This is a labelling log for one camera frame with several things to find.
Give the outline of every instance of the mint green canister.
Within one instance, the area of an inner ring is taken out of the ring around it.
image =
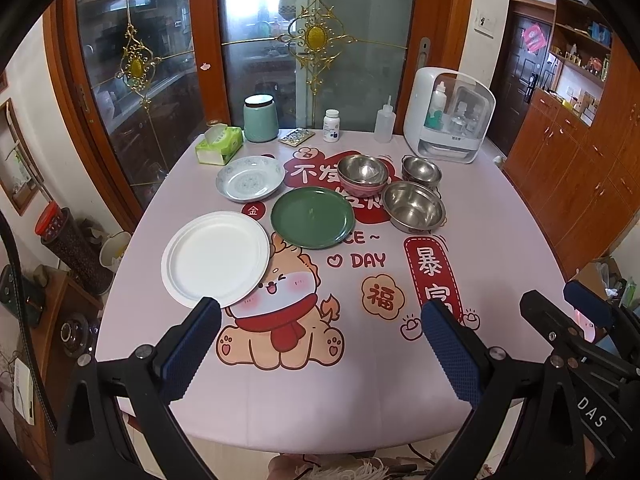
[[[278,114],[273,97],[252,95],[244,100],[244,137],[249,142],[267,142],[278,136]]]

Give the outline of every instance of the stainless steel bowl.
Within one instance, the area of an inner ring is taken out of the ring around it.
[[[386,184],[389,170],[373,156],[347,155],[338,162],[338,176],[357,186],[376,187]]]
[[[410,234],[434,229],[444,224],[447,216],[444,204],[433,191],[401,180],[392,182],[382,192],[382,207],[391,216],[391,223]]]
[[[442,180],[442,172],[426,158],[406,155],[402,158],[402,178],[435,189]]]

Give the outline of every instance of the white plate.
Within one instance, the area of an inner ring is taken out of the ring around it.
[[[175,301],[193,308],[200,298],[220,307],[258,285],[269,263],[269,238],[254,219],[232,211],[209,213],[180,229],[162,254],[162,282]]]
[[[269,196],[284,180],[284,168],[269,156],[245,156],[218,172],[216,187],[233,202],[254,202]]]

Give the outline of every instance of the red lid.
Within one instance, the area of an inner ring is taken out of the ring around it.
[[[42,236],[44,232],[47,230],[49,223],[53,219],[54,216],[60,213],[60,208],[55,200],[49,202],[49,204],[44,208],[44,211],[38,218],[38,222],[36,223],[36,234],[38,236]]]

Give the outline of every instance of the yellow gemstone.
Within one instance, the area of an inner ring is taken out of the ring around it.
[[[131,72],[131,76],[140,79],[142,77],[142,62],[136,58],[131,62],[131,67],[129,69]]]
[[[306,44],[311,50],[320,50],[326,45],[326,32],[324,28],[314,25],[306,34]]]

